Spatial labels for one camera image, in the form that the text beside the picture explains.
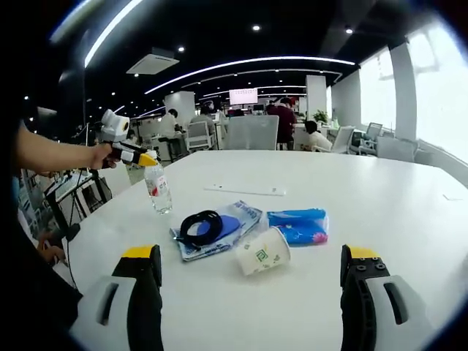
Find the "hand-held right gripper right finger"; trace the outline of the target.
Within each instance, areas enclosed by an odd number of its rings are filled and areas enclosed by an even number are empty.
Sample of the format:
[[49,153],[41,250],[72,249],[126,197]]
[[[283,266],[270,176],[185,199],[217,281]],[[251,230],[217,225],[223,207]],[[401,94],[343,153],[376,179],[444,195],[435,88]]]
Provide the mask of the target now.
[[341,248],[342,350],[422,350],[433,328],[426,305],[370,249]]

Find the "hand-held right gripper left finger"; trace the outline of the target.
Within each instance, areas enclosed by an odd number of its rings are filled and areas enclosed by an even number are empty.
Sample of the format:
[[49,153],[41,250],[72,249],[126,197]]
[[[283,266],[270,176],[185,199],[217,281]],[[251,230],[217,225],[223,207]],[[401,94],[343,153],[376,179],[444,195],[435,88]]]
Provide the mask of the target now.
[[91,285],[69,332],[84,350],[162,350],[159,245],[132,247]]

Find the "person's left hand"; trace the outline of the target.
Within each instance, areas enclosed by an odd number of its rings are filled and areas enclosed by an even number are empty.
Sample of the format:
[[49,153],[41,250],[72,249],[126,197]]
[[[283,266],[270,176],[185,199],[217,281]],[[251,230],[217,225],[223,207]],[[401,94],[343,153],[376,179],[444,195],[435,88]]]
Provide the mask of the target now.
[[112,146],[108,143],[92,146],[88,168],[92,170],[116,168],[118,159],[111,157],[112,151]]

